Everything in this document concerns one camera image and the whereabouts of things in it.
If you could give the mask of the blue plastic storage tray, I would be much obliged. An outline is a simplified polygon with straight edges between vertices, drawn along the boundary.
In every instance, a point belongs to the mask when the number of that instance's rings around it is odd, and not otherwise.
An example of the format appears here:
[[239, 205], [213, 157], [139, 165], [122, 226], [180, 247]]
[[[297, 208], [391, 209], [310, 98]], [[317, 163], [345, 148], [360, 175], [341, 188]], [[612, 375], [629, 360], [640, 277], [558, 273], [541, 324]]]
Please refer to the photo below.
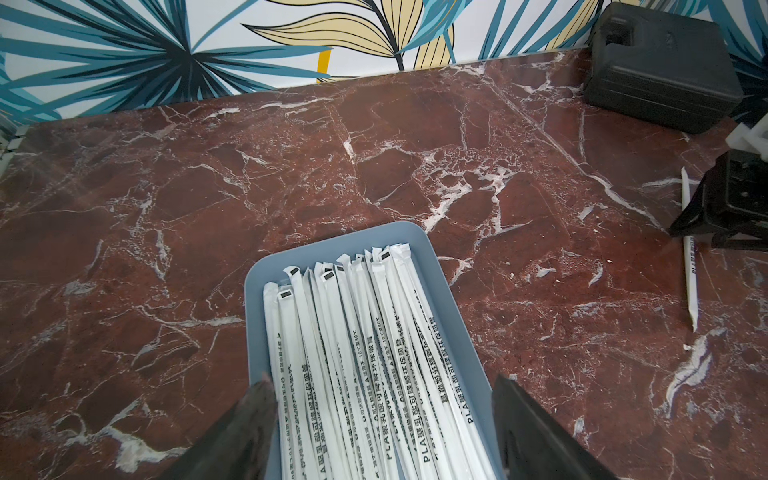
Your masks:
[[[310, 479], [457, 479], [413, 316], [391, 260], [382, 257], [395, 244], [410, 246], [499, 479], [491, 388], [432, 245], [415, 224], [390, 223], [259, 260], [245, 280], [249, 378], [273, 380], [263, 289], [274, 282], [287, 290], [281, 311], [317, 465]], [[270, 479], [283, 479], [280, 438], [278, 407]]]

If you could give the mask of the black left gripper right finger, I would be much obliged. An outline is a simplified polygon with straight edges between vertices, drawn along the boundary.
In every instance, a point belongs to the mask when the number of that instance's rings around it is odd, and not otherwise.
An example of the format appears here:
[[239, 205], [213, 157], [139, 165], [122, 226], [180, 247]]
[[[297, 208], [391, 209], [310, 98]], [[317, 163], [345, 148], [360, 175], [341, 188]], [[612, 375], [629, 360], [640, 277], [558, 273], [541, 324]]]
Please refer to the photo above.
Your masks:
[[502, 376], [496, 378], [492, 406], [507, 478], [615, 478], [516, 381]]

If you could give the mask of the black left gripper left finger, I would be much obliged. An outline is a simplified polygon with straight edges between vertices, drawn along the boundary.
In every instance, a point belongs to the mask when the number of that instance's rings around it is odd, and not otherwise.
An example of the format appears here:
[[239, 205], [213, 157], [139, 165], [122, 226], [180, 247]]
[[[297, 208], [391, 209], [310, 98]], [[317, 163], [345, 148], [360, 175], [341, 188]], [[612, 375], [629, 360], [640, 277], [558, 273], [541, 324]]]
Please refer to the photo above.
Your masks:
[[275, 386], [265, 375], [159, 477], [264, 478], [277, 410]]

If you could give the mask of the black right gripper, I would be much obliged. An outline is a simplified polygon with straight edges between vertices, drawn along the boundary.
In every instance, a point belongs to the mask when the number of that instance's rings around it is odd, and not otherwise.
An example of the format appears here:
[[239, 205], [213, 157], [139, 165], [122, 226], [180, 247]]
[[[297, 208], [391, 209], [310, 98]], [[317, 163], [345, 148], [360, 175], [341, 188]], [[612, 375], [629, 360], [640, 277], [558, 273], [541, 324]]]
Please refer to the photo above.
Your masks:
[[668, 233], [710, 235], [713, 248], [765, 252], [767, 163], [740, 150], [719, 156]]

